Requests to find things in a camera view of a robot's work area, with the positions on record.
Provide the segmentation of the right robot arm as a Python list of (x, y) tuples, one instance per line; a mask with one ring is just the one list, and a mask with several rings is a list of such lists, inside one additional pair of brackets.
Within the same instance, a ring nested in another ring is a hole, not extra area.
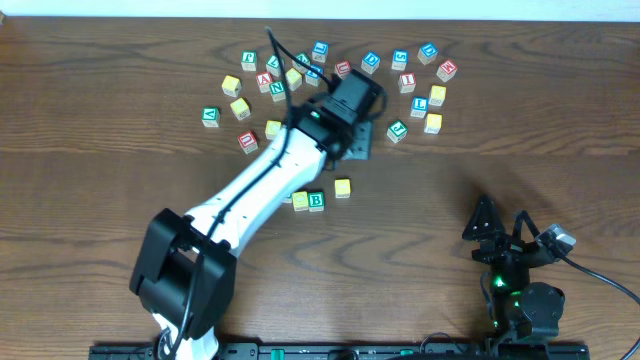
[(557, 261), (539, 241), (541, 234), (525, 211), (508, 232), (487, 195), (479, 197), (462, 233), (464, 240), (479, 244), (472, 259), (490, 267), (481, 287), (494, 322), (495, 335), (488, 340), (493, 351), (503, 344), (546, 343), (559, 334), (564, 293), (530, 278), (531, 269)]

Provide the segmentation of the yellow O block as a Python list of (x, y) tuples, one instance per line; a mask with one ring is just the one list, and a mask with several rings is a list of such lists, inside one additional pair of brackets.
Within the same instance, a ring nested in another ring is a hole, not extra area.
[(293, 208), (296, 212), (309, 209), (309, 198), (306, 191), (294, 192), (291, 196)]
[(351, 196), (351, 181), (348, 178), (336, 179), (334, 186), (336, 198), (349, 198)]

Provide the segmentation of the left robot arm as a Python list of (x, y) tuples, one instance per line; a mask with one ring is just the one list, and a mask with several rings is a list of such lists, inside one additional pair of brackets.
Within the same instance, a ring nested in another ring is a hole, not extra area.
[(284, 199), (315, 180), (329, 161), (357, 147), (377, 119), (382, 86), (358, 71), (286, 112), (286, 123), (240, 175), (212, 198), (149, 223), (129, 288), (162, 332), (158, 359), (212, 359), (214, 327), (228, 308), (237, 260)]

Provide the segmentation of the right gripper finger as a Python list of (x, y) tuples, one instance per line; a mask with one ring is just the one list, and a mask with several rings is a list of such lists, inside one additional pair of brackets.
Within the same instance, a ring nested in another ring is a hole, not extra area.
[(535, 225), (529, 213), (526, 210), (521, 210), (514, 217), (514, 226), (511, 234), (513, 244), (524, 243), (522, 240), (522, 230), (524, 226), (528, 228), (534, 239), (540, 234), (538, 227)]
[(462, 233), (462, 239), (482, 242), (493, 240), (504, 233), (505, 227), (495, 202), (488, 195), (481, 195)]

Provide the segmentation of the green B block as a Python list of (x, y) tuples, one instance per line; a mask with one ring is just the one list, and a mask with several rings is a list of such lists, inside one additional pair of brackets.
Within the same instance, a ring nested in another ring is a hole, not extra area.
[(310, 212), (320, 212), (325, 208), (325, 198), (323, 192), (308, 193), (308, 209)]

